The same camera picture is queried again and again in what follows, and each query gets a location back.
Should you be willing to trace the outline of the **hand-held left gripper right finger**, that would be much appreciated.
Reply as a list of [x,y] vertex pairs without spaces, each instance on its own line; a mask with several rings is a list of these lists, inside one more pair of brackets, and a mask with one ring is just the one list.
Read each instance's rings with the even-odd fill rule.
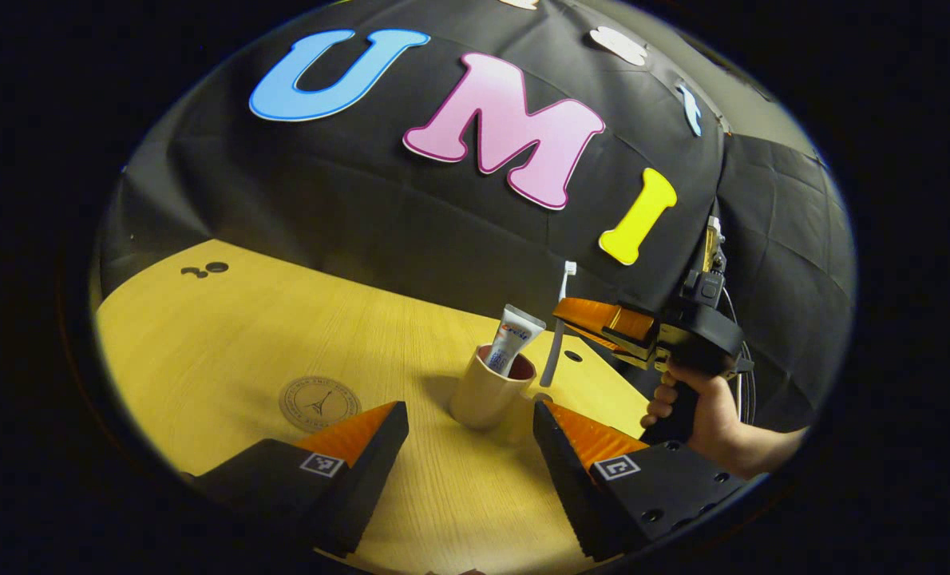
[[582,553],[609,560],[686,530],[746,486],[686,444],[648,445],[556,402],[532,432]]

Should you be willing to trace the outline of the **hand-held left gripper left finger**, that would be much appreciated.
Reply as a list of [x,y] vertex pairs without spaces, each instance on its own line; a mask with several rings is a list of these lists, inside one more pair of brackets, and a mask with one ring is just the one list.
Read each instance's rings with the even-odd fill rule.
[[263,439],[192,477],[213,502],[336,557],[354,553],[409,434],[406,402],[351,416],[296,444]]

